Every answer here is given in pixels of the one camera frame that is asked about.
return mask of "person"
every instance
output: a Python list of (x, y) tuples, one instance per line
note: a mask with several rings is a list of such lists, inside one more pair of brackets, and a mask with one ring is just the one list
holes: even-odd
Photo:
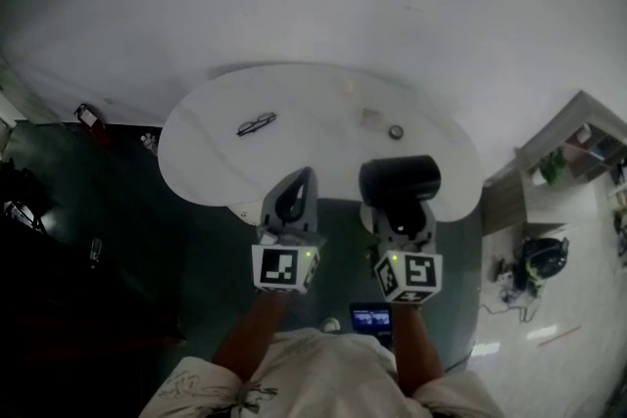
[(371, 336), (277, 333), (289, 298), (260, 292), (212, 361), (184, 357), (140, 418), (503, 416), (475, 374), (444, 374), (414, 305), (391, 306), (392, 353)]

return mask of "round table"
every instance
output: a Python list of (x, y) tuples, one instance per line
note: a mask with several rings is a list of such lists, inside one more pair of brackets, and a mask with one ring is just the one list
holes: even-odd
[[(268, 113), (276, 120), (237, 134)], [(390, 136), (393, 125), (403, 129), (401, 139)], [(228, 206), (253, 224), (267, 192), (304, 166), (315, 170), (321, 198), (360, 201), (362, 163), (416, 155), (431, 156), (440, 168), (442, 186), (429, 203), (436, 219), (469, 214), (483, 176), (463, 129), (419, 89), (324, 65), (222, 75), (176, 106), (159, 143), (161, 173), (177, 195)]]

